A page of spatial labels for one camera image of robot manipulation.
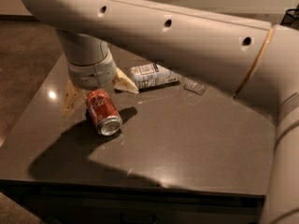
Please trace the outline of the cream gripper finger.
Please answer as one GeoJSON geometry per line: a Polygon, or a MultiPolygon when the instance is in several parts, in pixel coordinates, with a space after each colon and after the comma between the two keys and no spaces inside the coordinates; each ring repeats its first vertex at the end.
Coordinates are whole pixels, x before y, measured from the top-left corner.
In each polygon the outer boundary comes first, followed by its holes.
{"type": "Polygon", "coordinates": [[[70,117],[85,102],[86,92],[68,80],[65,86],[64,97],[61,103],[61,114],[70,117]]]}
{"type": "Polygon", "coordinates": [[[116,68],[116,75],[112,79],[112,84],[116,90],[139,94],[136,84],[119,67],[116,68]]]}

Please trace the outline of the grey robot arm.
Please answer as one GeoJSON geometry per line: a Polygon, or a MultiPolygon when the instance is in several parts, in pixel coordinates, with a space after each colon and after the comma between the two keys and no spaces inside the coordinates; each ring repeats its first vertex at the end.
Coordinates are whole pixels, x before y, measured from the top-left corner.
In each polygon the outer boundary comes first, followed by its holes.
{"type": "Polygon", "coordinates": [[[40,21],[194,76],[277,125],[260,224],[299,222],[299,37],[269,22],[145,0],[22,0],[40,21]]]}

